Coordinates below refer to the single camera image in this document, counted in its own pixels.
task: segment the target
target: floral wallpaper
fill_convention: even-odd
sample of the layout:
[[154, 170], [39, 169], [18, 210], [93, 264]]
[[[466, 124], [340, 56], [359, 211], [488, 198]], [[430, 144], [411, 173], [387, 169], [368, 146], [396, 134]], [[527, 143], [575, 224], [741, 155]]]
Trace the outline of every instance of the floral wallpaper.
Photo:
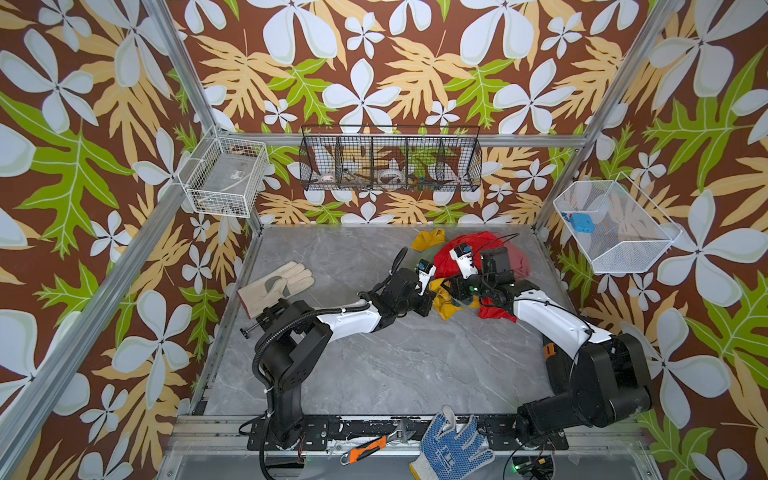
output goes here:
[[766, 28], [763, 0], [682, 5], [581, 167], [682, 228], [650, 271], [596, 276], [557, 214], [540, 232], [574, 304], [643, 343], [670, 480], [768, 476]]
[[[0, 0], [0, 422], [200, 136], [139, 0]], [[242, 267], [247, 227], [183, 205], [17, 467], [152, 478]]]
[[[168, 2], [224, 129], [479, 126], [484, 134], [583, 132], [652, 4]], [[485, 149], [482, 189], [473, 193], [326, 194], [303, 191], [297, 148], [271, 147], [257, 208], [277, 224], [530, 223], [571, 152]], [[454, 181], [466, 183], [459, 171]]]

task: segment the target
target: blue object in basket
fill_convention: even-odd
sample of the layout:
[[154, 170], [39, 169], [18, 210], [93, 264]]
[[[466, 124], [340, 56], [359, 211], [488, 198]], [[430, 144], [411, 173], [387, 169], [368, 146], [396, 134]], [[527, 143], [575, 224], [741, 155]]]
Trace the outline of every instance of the blue object in basket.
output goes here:
[[574, 226], [574, 230], [577, 232], [594, 232], [594, 223], [592, 223], [592, 219], [587, 214], [572, 214], [568, 221], [571, 222], [571, 225]]

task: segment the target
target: orange and black tool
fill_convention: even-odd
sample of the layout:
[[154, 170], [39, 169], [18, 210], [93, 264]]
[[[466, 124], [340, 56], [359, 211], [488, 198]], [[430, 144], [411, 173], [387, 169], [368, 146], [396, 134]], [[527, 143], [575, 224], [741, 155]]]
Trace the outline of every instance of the orange and black tool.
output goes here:
[[349, 450], [347, 453], [342, 455], [341, 464], [349, 465], [351, 463], [355, 463], [374, 452], [378, 452], [390, 443], [407, 442], [411, 439], [411, 437], [413, 437], [414, 433], [416, 433], [416, 430], [406, 430], [406, 419], [401, 419], [400, 423], [397, 424], [397, 428], [394, 432], [390, 433], [389, 435], [379, 437], [376, 440], [371, 440], [370, 442], [365, 443], [359, 447], [355, 447], [354, 449]]

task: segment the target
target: white wire basket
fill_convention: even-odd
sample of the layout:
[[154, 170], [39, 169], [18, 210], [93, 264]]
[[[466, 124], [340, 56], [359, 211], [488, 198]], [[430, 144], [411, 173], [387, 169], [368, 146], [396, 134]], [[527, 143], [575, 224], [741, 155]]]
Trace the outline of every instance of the white wire basket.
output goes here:
[[[643, 207], [619, 180], [575, 181], [554, 200], [554, 208], [562, 216], [581, 252], [595, 273], [643, 273], [650, 270], [669, 250], [682, 230], [645, 192], [634, 185]], [[668, 223], [659, 224], [649, 213], [654, 212]], [[572, 214], [586, 214], [594, 231], [578, 231], [566, 220]]]
[[226, 136], [214, 138], [204, 146], [201, 155], [193, 152], [191, 160], [199, 163], [184, 184], [184, 191], [194, 211], [250, 216], [269, 163], [264, 143]]

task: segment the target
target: yellow cloth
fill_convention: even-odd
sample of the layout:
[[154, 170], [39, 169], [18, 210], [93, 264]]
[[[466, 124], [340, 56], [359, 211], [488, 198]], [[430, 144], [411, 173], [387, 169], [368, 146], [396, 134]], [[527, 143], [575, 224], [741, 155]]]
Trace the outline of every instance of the yellow cloth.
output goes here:
[[[444, 279], [442, 278], [438, 278], [429, 282], [429, 289], [437, 293], [437, 296], [432, 301], [432, 307], [434, 307], [435, 311], [443, 320], [447, 320], [451, 318], [454, 313], [458, 312], [459, 310], [463, 310], [464, 307], [456, 306], [453, 304], [451, 301], [451, 294], [448, 293], [448, 290], [441, 286], [443, 280]], [[478, 300], [478, 297], [473, 299], [468, 308], [480, 308], [480, 300]]]
[[413, 240], [411, 248], [417, 252], [445, 243], [445, 230], [439, 228], [434, 232], [419, 232], [416, 240]]

